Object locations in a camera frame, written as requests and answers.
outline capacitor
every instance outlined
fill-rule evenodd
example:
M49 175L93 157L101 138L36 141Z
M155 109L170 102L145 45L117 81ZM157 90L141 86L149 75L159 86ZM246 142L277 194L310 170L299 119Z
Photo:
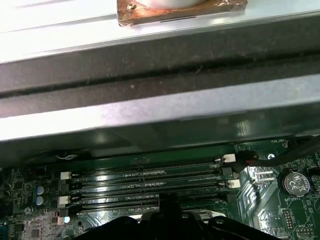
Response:
M310 192L308 178L300 172L287 171L279 177L279 188L291 197L301 198Z
M10 189L11 189L11 185L10 185L9 183L6 183L6 184L4 185L4 191L9 192Z
M35 199L35 204L37 206L45 205L49 201L48 196L37 196Z
M37 186L35 191L37 195L42 195L45 192L45 188L43 186Z

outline motherboard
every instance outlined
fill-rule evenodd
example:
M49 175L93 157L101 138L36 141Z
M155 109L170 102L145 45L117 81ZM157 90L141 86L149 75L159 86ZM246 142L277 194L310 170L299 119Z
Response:
M121 216L159 210L176 193L204 222L225 216L279 239L320 236L320 153L240 173L241 151L268 161L292 139L205 146L0 171L0 240L71 240Z

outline black cable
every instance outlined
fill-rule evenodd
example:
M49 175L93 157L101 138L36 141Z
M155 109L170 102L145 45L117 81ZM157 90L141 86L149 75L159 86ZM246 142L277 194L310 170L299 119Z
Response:
M320 135L311 138L305 143L298 145L296 148L286 151L279 156L270 160L252 160L250 167L274 167L293 162L297 159L304 158L320 150Z
M255 151L244 150L235 155L236 162L231 164L235 173L240 173L246 167L275 167L293 162L297 159L305 158L320 150L320 135L312 137L310 140L299 144L292 150L288 150L270 160L259 159Z

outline electronic chip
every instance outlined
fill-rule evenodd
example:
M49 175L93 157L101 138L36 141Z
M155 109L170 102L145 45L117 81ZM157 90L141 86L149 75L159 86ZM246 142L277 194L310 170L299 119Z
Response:
M16 232L22 232L25 229L25 226L23 223L18 223L14 227Z
M14 189L14 190L22 189L22 187L23 187L23 182L18 181L18 182L16 182L16 183L14 184L13 189Z
M31 231L31 238L38 238L39 237L39 230L34 229Z

